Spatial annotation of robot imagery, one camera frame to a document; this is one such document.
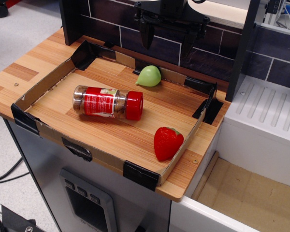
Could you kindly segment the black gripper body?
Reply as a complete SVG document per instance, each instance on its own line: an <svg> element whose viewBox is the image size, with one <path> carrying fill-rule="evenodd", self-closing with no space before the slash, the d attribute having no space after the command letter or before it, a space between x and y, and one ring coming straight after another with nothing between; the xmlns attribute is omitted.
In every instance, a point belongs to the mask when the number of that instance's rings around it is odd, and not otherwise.
<svg viewBox="0 0 290 232"><path fill-rule="evenodd" d="M144 0L134 4L140 28L204 30L210 18L194 10L187 0Z"/></svg>

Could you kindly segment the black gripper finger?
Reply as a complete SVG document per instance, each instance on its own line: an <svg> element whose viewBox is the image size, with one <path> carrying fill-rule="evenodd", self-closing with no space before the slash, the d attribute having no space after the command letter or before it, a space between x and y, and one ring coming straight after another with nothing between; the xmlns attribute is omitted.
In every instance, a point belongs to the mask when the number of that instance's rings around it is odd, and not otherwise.
<svg viewBox="0 0 290 232"><path fill-rule="evenodd" d="M141 18L139 32L141 34L143 47L145 49L149 49L154 37L154 27L152 26L152 24Z"/></svg>
<svg viewBox="0 0 290 232"><path fill-rule="evenodd" d="M186 58L195 42L200 38L200 27L191 28L184 36L182 43L182 58Z"/></svg>

